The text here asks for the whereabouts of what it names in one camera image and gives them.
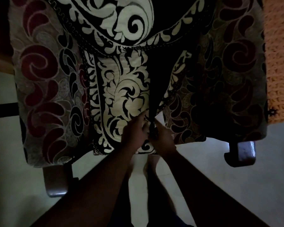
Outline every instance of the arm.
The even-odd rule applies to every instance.
[[[156,125],[159,136],[149,140],[168,164],[198,227],[268,226],[180,155],[171,131]]]
[[[144,116],[145,112],[133,118],[124,127],[121,147],[87,173],[32,227],[107,226],[130,160],[147,139]]]

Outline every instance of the orange knitted blanket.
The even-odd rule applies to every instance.
[[[263,0],[269,123],[284,121],[284,0]]]

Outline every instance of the person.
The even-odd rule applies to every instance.
[[[188,226],[177,215],[174,205],[156,175],[161,156],[168,164],[197,227],[268,226],[216,186],[176,149],[172,132],[155,121],[158,135],[148,135],[146,112],[124,127],[121,145],[87,173],[32,227],[133,226],[130,217],[128,180],[134,153],[146,139],[158,156],[148,156],[144,174],[148,186],[148,227]]]

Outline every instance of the hand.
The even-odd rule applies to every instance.
[[[145,120],[146,113],[147,111],[144,111],[138,116],[134,117],[123,128],[123,134],[121,138],[122,147],[136,151],[148,138],[149,126],[148,122]]]
[[[176,145],[174,144],[174,139],[172,137],[173,132],[164,127],[158,120],[155,119],[155,125],[158,129],[158,137],[155,139],[151,136],[148,140],[155,148],[156,152],[162,156],[168,156],[169,154],[177,152]]]

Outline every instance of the tile floor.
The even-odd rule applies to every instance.
[[[0,73],[0,103],[16,102],[13,76]],[[178,146],[179,152],[214,183],[272,227],[284,226],[284,123],[270,125],[268,136],[256,143],[257,161],[250,167],[231,168],[223,153],[228,145],[215,139]],[[73,164],[83,177],[102,156],[90,152]],[[132,223],[148,222],[146,180],[142,168],[146,156],[135,156],[129,181]],[[193,218],[167,164],[161,159],[157,174],[175,203],[179,217],[194,225]],[[46,195],[41,169],[28,166],[22,150],[18,116],[0,118],[0,227],[28,227],[57,198]]]

